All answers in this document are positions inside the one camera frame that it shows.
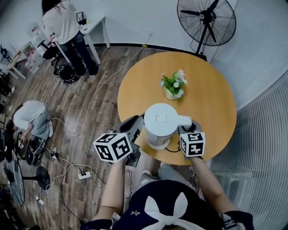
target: pink flower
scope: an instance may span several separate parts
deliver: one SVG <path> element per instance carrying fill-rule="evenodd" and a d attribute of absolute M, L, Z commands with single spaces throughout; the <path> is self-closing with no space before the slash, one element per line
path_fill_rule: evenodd
<path fill-rule="evenodd" d="M 178 73 L 179 73 L 180 76 L 183 77 L 183 78 L 184 78 L 184 76 L 186 75 L 186 74 L 184 73 L 184 71 L 181 70 L 181 69 L 178 70 Z"/>

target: hand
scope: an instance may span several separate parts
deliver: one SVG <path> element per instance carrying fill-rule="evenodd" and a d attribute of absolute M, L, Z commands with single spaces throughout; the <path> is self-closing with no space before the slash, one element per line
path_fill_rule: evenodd
<path fill-rule="evenodd" d="M 26 136 L 22 136 L 21 138 L 20 138 L 20 141 L 21 141 L 21 143 L 24 145 L 24 144 L 27 144 L 27 137 Z"/>

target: desk leg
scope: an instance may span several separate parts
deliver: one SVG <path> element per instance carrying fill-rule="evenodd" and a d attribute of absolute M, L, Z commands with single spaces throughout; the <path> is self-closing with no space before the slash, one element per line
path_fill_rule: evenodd
<path fill-rule="evenodd" d="M 16 73 L 18 73 L 23 79 L 26 79 L 26 77 L 20 73 L 20 71 L 18 69 L 16 69 L 15 67 L 13 67 L 13 69 L 15 70 Z"/>
<path fill-rule="evenodd" d="M 107 48 L 110 48 L 110 41 L 109 41 L 109 37 L 108 37 L 107 30 L 106 30 L 104 19 L 102 19 L 102 25 L 103 25 L 103 35 L 104 35 L 104 39 L 105 39 Z"/>
<path fill-rule="evenodd" d="M 98 56 L 98 54 L 97 54 L 97 52 L 96 52 L 96 50 L 95 50 L 95 47 L 94 47 L 94 45 L 93 45 L 93 42 L 92 42 L 92 39 L 91 39 L 90 35 L 89 35 L 89 34 L 86 34 L 86 35 L 85 35 L 85 38 L 86 38 L 86 40 L 87 40 L 87 42 L 88 42 L 88 45 L 89 45 L 89 47 L 90 47 L 90 49 L 91 49 L 91 52 L 93 53 L 93 56 L 94 56 L 97 64 L 100 65 L 100 64 L 101 64 L 101 61 L 100 61 L 100 58 L 99 58 L 99 56 Z"/>
<path fill-rule="evenodd" d="M 58 44 L 58 42 L 55 42 L 56 46 L 58 47 L 58 49 L 60 50 L 60 52 L 63 54 L 63 56 L 65 57 L 66 61 L 68 63 L 70 63 L 69 58 L 65 55 L 64 51 L 62 50 L 61 46 Z"/>
<path fill-rule="evenodd" d="M 8 72 L 16 79 L 19 79 L 12 71 L 8 70 Z"/>

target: green leaves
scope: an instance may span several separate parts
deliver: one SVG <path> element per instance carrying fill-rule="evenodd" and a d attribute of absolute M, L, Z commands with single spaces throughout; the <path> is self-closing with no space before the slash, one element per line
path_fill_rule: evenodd
<path fill-rule="evenodd" d="M 171 78 L 163 75 L 164 87 L 167 88 L 173 95 L 178 94 L 179 90 L 183 88 L 184 83 L 180 80 L 180 74 L 178 72 L 173 73 Z M 175 88 L 174 83 L 178 82 L 179 87 Z"/>

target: kettle handle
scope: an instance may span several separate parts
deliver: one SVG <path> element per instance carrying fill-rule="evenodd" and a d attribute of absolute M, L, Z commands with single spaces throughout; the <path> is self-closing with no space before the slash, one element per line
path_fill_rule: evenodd
<path fill-rule="evenodd" d="M 184 126 L 190 128 L 192 125 L 191 117 L 178 115 L 178 127 Z"/>

